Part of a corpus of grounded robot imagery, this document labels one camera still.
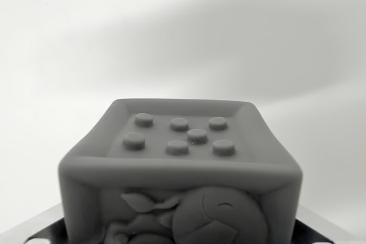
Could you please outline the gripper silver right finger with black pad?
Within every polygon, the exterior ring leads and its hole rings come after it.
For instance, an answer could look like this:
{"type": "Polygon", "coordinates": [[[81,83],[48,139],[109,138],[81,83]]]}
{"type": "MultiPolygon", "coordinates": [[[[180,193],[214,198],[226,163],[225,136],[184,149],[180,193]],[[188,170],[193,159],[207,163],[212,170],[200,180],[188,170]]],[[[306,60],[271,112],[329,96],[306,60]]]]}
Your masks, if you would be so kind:
{"type": "Polygon", "coordinates": [[[293,232],[293,243],[365,243],[334,223],[299,205],[293,232]]]}

